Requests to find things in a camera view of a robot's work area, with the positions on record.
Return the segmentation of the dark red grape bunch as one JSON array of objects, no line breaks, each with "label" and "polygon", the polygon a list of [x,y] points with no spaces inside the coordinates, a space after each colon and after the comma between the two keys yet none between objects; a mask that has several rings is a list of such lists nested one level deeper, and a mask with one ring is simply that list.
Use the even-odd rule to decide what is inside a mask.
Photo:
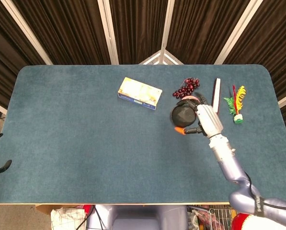
[{"label": "dark red grape bunch", "polygon": [[200,87],[199,78],[186,78],[178,90],[172,93],[172,96],[176,99],[182,99],[186,96],[191,96],[193,92]]}]

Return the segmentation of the red white knitted hat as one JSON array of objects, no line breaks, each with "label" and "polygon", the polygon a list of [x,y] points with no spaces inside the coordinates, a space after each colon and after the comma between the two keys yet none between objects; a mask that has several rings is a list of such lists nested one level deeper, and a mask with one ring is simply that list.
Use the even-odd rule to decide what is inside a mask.
[{"label": "red white knitted hat", "polygon": [[266,218],[239,213],[232,220],[231,230],[267,230],[273,224],[271,220]]}]

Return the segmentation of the folded dark red fan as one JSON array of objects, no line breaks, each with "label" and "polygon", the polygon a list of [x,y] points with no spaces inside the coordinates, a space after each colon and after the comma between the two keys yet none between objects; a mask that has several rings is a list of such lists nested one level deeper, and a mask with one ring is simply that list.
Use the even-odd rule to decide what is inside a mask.
[{"label": "folded dark red fan", "polygon": [[215,113],[219,112],[221,79],[216,78],[213,88],[212,107]]}]

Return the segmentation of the brown pleated partition screen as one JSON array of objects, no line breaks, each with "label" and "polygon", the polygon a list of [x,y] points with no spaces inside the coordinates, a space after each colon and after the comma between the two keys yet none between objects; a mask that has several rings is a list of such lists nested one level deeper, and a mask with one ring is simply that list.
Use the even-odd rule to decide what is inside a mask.
[{"label": "brown pleated partition screen", "polygon": [[[10,0],[53,64],[110,64],[97,0]],[[184,64],[213,64],[250,0],[175,0],[166,50]],[[160,50],[168,0],[109,0],[120,64]],[[45,61],[0,0],[0,106],[19,71]],[[261,64],[286,97],[286,0],[262,0],[224,60]]]}]

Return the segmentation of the colourful feather shuttlecock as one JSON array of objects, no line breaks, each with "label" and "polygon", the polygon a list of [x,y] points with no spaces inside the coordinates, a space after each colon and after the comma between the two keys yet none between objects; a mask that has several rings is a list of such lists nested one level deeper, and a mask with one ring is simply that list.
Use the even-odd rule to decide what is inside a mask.
[{"label": "colourful feather shuttlecock", "polygon": [[235,124],[243,123],[243,116],[240,113],[240,110],[243,107],[243,99],[246,95],[246,89],[242,85],[236,90],[235,85],[232,85],[232,93],[233,95],[230,98],[224,97],[226,101],[230,114],[233,115],[233,121]]}]

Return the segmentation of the blue felt table cover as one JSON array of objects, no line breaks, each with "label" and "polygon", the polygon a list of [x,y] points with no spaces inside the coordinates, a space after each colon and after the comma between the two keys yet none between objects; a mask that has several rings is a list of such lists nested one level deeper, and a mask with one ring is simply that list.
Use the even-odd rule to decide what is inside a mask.
[{"label": "blue felt table cover", "polygon": [[[162,94],[156,110],[119,98],[125,77]],[[286,200],[286,127],[261,65],[27,66],[20,70],[0,138],[0,204],[227,202],[228,182],[202,134],[181,135],[172,93],[199,78],[208,101],[245,86],[235,124],[225,101],[223,134],[263,197]]]}]

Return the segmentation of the lavender robot torso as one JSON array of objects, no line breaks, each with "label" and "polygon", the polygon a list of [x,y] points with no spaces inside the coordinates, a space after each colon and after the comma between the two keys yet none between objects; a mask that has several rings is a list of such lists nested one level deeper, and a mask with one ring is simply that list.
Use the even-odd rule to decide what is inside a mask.
[{"label": "lavender robot torso", "polygon": [[96,205],[86,230],[188,230],[184,205]]}]

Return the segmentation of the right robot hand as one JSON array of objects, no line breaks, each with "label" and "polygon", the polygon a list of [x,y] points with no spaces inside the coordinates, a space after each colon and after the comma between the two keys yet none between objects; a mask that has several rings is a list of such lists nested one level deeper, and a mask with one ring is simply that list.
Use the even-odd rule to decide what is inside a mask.
[{"label": "right robot hand", "polygon": [[221,134],[223,130],[223,125],[217,113],[214,112],[213,107],[207,103],[205,96],[203,96],[202,94],[196,92],[194,96],[200,100],[192,100],[196,104],[195,122],[188,127],[174,126],[175,131],[179,132],[182,135],[202,133],[208,138]]}]

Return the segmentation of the blue yellow cardboard box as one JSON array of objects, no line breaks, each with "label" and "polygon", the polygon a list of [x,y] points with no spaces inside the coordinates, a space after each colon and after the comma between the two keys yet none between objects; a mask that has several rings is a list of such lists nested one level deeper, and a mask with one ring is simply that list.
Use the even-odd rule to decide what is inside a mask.
[{"label": "blue yellow cardboard box", "polygon": [[125,77],[117,95],[119,98],[156,110],[162,90]]}]

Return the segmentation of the white checked bag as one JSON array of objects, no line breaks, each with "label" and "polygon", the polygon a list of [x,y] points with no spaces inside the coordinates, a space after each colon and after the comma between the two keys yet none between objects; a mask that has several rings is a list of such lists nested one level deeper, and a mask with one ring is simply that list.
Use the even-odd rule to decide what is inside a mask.
[{"label": "white checked bag", "polygon": [[86,230],[84,209],[60,208],[50,213],[51,230]]}]

